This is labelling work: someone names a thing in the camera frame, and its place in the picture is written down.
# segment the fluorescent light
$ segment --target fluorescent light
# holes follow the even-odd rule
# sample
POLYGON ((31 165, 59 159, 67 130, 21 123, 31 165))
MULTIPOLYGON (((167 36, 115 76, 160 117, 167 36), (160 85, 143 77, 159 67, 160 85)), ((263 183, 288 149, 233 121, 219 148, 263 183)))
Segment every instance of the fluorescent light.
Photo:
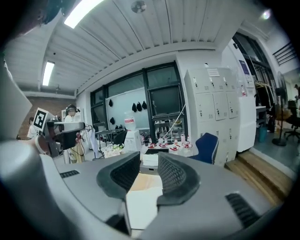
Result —
POLYGON ((70 13, 69 17, 67 17, 65 24, 71 28, 76 27, 84 16, 102 1, 103 0, 82 0, 70 13))
POLYGON ((43 78, 43 86, 48 86, 53 67, 54 67, 53 62, 46 63, 44 78, 43 78))
POLYGON ((267 10, 262 14, 263 19, 268 19, 271 16, 271 10, 267 10))

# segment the brick wall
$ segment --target brick wall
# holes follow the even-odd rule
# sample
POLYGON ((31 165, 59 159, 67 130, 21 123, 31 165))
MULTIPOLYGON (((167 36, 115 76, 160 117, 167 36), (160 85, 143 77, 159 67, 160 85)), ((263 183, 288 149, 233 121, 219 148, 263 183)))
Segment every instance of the brick wall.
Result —
POLYGON ((27 138, 27 133, 29 129, 29 118, 34 117, 37 108, 42 108, 46 111, 49 111, 53 115, 61 117, 61 110, 65 109, 68 105, 76 105, 75 100, 73 99, 64 99, 64 98, 52 98, 52 97, 27 97, 32 104, 32 108, 27 114, 20 130, 19 137, 21 139, 27 138))

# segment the railing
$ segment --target railing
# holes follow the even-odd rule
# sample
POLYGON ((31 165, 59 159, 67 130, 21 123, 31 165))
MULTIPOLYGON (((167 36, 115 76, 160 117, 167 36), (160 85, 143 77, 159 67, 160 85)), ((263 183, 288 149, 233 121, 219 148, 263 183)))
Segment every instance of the railing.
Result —
POLYGON ((283 46, 278 51, 274 52, 273 55, 276 58, 278 65, 282 65, 297 57, 292 43, 288 43, 287 45, 283 46))

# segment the blue chair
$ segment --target blue chair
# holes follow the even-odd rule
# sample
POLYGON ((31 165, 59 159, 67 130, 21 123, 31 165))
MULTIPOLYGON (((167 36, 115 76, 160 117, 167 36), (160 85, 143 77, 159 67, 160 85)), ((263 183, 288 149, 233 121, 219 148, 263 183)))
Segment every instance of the blue chair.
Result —
POLYGON ((198 155, 189 158, 213 164, 215 161, 219 140, 217 136, 210 133, 205 133, 196 141, 196 147, 199 151, 198 155))

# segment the blue poster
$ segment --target blue poster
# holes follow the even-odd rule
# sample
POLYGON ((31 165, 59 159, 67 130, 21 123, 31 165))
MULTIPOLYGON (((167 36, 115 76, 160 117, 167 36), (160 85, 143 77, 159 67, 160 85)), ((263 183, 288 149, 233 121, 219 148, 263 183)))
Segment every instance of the blue poster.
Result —
POLYGON ((239 60, 239 61, 240 61, 240 64, 242 65, 242 68, 244 70, 244 74, 250 75, 246 63, 244 61, 242 61, 242 60, 239 60))

